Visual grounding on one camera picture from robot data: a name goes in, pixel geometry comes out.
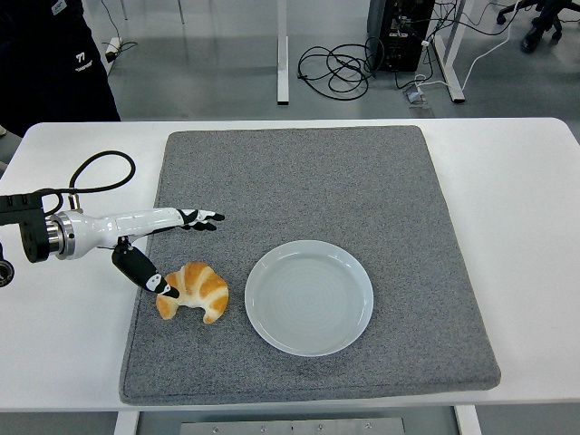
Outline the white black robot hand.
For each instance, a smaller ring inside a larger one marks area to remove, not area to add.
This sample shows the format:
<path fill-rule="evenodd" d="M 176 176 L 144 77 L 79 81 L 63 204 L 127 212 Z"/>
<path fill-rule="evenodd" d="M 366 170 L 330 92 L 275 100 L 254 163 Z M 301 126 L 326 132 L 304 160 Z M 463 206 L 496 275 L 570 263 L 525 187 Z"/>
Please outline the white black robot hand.
<path fill-rule="evenodd" d="M 92 249 L 110 248 L 111 260 L 137 286 L 158 295 L 179 297 L 179 290 L 159 273 L 151 261 L 132 243 L 151 234 L 175 227 L 216 229 L 225 217 L 203 209 L 153 208 L 110 217 L 88 217 L 76 211 L 63 219 L 62 259 L 77 259 Z"/>

